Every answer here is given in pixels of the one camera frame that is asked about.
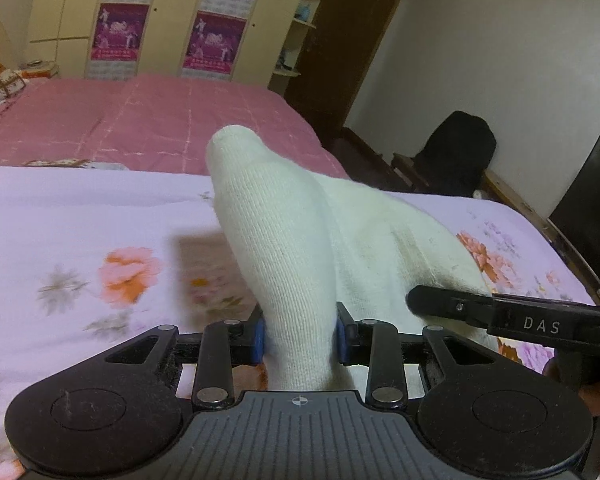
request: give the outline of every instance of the white sweater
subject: white sweater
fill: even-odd
[[[267,327],[271,390],[365,391],[366,368],[337,363],[336,301],[353,319],[421,333],[432,320],[405,303],[415,285],[489,294],[471,255],[445,227],[377,189],[304,170],[243,126],[207,147],[215,210]],[[436,320],[496,349],[493,337]],[[407,367],[410,397],[422,394]]]

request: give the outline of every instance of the pink bedspread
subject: pink bedspread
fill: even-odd
[[[309,124],[264,88],[141,75],[126,83],[50,80],[28,90],[0,121],[0,166],[88,158],[138,171],[208,174],[211,136],[242,124],[308,170],[347,176]]]

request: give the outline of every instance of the door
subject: door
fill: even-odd
[[[320,1],[285,99],[323,143],[344,124],[399,1]]]

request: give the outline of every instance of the bed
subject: bed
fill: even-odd
[[[200,332],[253,308],[213,212],[204,157],[212,134],[234,123],[308,170],[347,177],[311,127],[263,88],[157,75],[51,79],[0,108],[0,480],[22,471],[2,418],[27,385],[150,327]],[[61,159],[133,171],[14,168]],[[510,208],[395,195],[457,235],[493,292],[593,304]],[[127,260],[141,267],[133,289],[116,270]],[[536,371],[552,355],[508,340],[500,352]],[[179,394],[191,380],[189,369]],[[266,387],[262,370],[242,380]]]

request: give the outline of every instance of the television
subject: television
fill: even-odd
[[[549,220],[600,280],[600,136]]]

